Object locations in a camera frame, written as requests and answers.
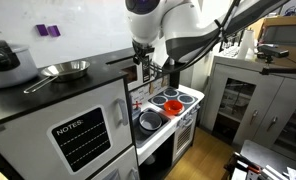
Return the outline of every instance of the red bowl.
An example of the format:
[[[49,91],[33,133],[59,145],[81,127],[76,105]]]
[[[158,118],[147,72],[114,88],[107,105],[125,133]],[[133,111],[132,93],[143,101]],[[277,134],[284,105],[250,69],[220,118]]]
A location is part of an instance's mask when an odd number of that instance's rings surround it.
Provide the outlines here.
[[[169,114],[176,115],[182,110],[183,105],[177,100],[169,100],[165,102],[164,108]]]

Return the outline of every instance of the red stove burner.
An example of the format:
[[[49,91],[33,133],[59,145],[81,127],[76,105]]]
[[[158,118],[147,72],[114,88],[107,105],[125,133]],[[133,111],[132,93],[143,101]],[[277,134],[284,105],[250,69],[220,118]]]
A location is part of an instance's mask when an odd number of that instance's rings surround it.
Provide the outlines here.
[[[162,106],[165,104],[165,102],[168,101],[168,99],[165,96],[155,96],[154,98],[152,98],[151,102],[154,105],[157,106]]]
[[[175,89],[166,89],[163,93],[167,97],[176,97],[179,95],[179,92]]]
[[[178,101],[183,103],[183,104],[192,104],[195,99],[189,95],[186,95],[186,94],[183,94],[183,95],[180,95],[178,96]]]

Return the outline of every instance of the black chalkboard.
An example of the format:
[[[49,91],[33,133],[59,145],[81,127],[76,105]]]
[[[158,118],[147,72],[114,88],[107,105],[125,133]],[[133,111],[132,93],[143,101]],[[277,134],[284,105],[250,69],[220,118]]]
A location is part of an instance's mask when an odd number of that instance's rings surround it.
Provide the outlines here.
[[[111,146],[101,108],[58,126],[51,133],[73,172]]]

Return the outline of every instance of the play stove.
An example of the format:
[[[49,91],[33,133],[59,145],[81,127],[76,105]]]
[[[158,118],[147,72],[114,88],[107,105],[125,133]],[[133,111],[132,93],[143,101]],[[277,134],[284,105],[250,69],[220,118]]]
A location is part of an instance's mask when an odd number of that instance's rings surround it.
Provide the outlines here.
[[[192,104],[197,100],[197,98],[180,92],[178,91],[178,89],[168,88],[165,91],[157,94],[155,97],[149,99],[148,101],[154,104],[155,106],[165,110],[164,104],[168,100],[178,100],[182,103],[183,109],[176,115],[179,116],[182,113],[184,113],[186,109],[192,106]]]

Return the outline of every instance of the wooden floor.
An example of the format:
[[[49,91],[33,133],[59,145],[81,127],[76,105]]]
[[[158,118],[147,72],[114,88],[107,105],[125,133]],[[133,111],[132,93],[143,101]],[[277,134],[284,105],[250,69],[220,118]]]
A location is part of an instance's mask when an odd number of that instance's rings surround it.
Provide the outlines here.
[[[193,146],[165,180],[220,180],[232,152],[232,147],[197,128]]]

